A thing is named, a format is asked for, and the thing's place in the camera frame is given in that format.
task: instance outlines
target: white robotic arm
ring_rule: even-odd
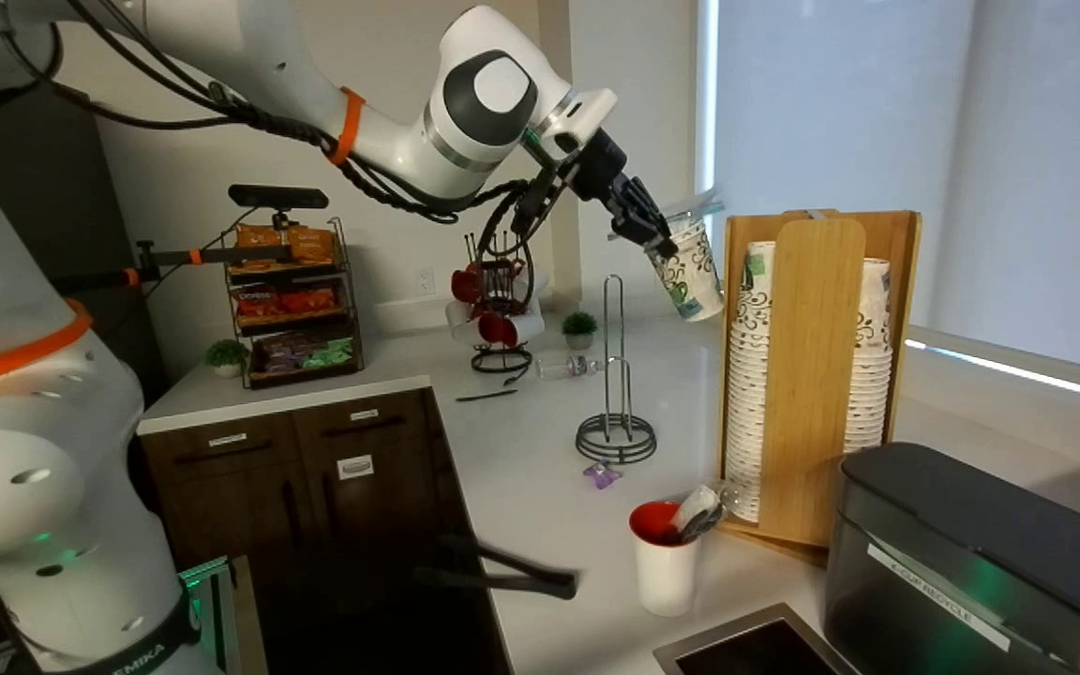
[[[526,145],[541,176],[509,190],[523,241],[573,189],[615,213],[619,235],[676,250],[601,133],[615,94],[573,94],[491,6],[449,28],[440,83],[413,123],[326,83],[286,0],[0,0],[0,91],[54,75],[61,36],[48,28],[61,19],[131,36],[149,50],[139,60],[209,115],[315,143],[391,206],[445,221],[481,204],[495,165]],[[131,370],[45,285],[0,213],[0,596],[45,670],[208,669],[179,644],[184,594],[163,525],[129,489],[125,448],[139,409]]]

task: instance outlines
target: white countertop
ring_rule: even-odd
[[[656,428],[659,443],[649,461],[626,464],[604,490],[581,478],[590,461],[573,450],[578,424],[604,411],[604,379],[564,374],[564,344],[551,333],[534,340],[534,354],[541,374],[523,379],[518,394],[488,403],[453,403],[463,394],[499,390],[503,379],[478,374],[468,368],[471,348],[449,333],[376,340],[359,374],[273,390],[243,390],[235,379],[216,379],[204,368],[144,416],[139,436],[430,386],[478,535],[549,565],[581,569],[573,601],[491,594],[509,659],[523,675],[659,675],[653,659],[656,644],[766,604],[791,604],[810,626],[820,624],[820,565],[788,546],[726,534],[706,535],[691,615],[656,618],[638,608],[626,514],[646,500],[679,500],[715,478],[715,323],[683,328],[673,314],[631,311],[626,358],[635,370],[635,411]],[[1080,453],[1045,448],[1044,439],[1055,439],[1051,430],[1029,439],[1029,430],[996,428],[969,411],[980,409],[971,396],[994,396],[994,386],[1010,386],[1010,411],[1055,421],[1029,405],[1034,390],[1021,390],[1021,384],[1004,384],[1003,374],[990,384],[954,361],[913,354],[905,364],[898,439],[954,450],[980,468],[1080,508]]]

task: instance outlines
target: metal stand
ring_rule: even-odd
[[[590,416],[578,428],[578,450],[601,464],[638,464],[656,453],[656,428],[635,416],[635,405],[631,405],[626,320],[623,320],[619,273],[604,278],[604,411]]]

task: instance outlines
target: dark wood cabinet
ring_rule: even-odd
[[[471,541],[430,390],[145,436],[144,450],[178,561],[250,558],[269,670],[436,658],[508,670],[488,594],[416,580],[444,541]]]

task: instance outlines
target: kitchen counter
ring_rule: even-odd
[[[659,443],[611,489],[581,478],[590,461],[573,450],[578,424],[604,409],[604,379],[566,374],[566,348],[554,333],[534,340],[534,354],[536,370],[518,384],[518,394],[484,403],[456,396],[499,390],[503,374],[478,374],[471,348],[444,331],[370,340],[369,368],[358,374],[273,390],[243,390],[198,368],[144,416],[139,436],[430,386],[478,535],[581,569],[573,601],[491,594],[514,670],[659,675],[656,644],[768,604],[791,604],[818,629],[820,565],[791,546],[731,534],[706,535],[691,615],[656,618],[635,596],[626,514],[715,478],[725,370],[715,323],[683,328],[665,308],[631,311],[635,411],[656,428]],[[1074,394],[988,374],[938,354],[906,354],[898,439],[930,443],[1080,508],[1080,396]]]

